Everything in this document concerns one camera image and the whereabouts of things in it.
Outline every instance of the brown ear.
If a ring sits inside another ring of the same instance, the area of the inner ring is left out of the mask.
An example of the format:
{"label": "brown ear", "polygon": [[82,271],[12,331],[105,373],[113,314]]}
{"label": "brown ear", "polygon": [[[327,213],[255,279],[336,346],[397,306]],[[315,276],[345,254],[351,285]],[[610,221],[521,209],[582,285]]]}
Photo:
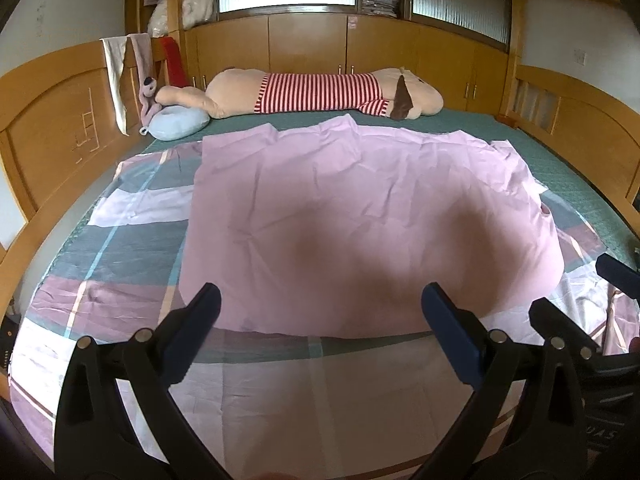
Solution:
{"label": "brown ear", "polygon": [[406,89],[406,83],[404,82],[404,76],[401,74],[398,78],[398,86],[396,86],[396,97],[394,97],[394,109],[391,110],[391,117],[395,121],[400,121],[407,117],[409,110],[414,107],[414,102],[411,101],[409,91]]}

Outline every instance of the light blue pillow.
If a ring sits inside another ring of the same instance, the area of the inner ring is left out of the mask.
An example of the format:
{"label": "light blue pillow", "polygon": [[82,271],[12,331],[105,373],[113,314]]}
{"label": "light blue pillow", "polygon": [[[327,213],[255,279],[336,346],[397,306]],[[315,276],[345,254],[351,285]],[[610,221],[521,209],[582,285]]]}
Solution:
{"label": "light blue pillow", "polygon": [[155,114],[149,126],[141,128],[140,133],[150,133],[159,140],[176,140],[199,132],[210,120],[209,114],[200,108],[167,106]]}

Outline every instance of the bed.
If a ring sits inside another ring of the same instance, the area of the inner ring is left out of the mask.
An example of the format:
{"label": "bed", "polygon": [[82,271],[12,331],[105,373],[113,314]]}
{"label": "bed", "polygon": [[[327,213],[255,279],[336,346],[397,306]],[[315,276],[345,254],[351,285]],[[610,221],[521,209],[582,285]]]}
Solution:
{"label": "bed", "polygon": [[[177,282],[202,137],[267,122],[279,130],[309,126],[339,114],[213,121],[181,141],[153,142],[119,165],[113,183],[42,280],[12,356],[14,409],[50,457],[58,396],[75,340],[84,334],[99,342],[125,340],[182,306]],[[397,124],[351,115],[358,124]],[[431,133],[462,129],[512,143],[546,187],[541,198],[559,230],[564,274],[549,298],[607,352],[626,351],[638,331],[636,307],[625,296],[614,297],[594,272],[594,260],[609,250],[630,263],[627,247],[634,237],[606,202],[544,147],[489,116],[443,110],[402,126]],[[140,202],[138,193],[145,191],[154,199]],[[135,211],[135,222],[101,220],[101,204],[114,193],[129,197],[122,212]],[[482,322],[508,323],[514,339],[538,342],[526,306]],[[119,386],[143,447],[162,458],[130,388],[122,381]],[[456,379],[430,332],[342,340],[212,329],[187,378],[171,393],[235,478],[272,470],[309,479],[369,479],[404,477],[420,465],[470,389]],[[515,388],[494,428],[496,438],[517,397]]]}

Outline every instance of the plush dog's leg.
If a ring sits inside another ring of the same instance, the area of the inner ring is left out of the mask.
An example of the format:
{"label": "plush dog's leg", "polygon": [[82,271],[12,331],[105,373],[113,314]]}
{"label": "plush dog's leg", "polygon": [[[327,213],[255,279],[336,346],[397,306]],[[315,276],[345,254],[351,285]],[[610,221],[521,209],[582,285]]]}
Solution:
{"label": "plush dog's leg", "polygon": [[200,89],[193,86],[178,88],[163,86],[156,94],[156,102],[164,106],[182,105],[189,108],[201,108],[214,119],[226,117],[218,104]]}

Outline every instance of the wooden headboard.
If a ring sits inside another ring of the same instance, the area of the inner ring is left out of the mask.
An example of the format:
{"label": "wooden headboard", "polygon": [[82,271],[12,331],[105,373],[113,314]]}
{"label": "wooden headboard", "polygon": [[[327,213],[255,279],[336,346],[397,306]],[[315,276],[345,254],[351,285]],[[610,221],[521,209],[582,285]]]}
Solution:
{"label": "wooden headboard", "polygon": [[[154,42],[159,84],[164,53]],[[116,126],[100,41],[58,50],[0,78],[0,157],[26,224],[0,246],[0,319],[25,270],[84,190],[140,142],[138,72],[130,42],[120,79],[127,131]]]}
{"label": "wooden headboard", "polygon": [[589,180],[640,237],[640,114],[573,77],[521,65],[509,117]]}

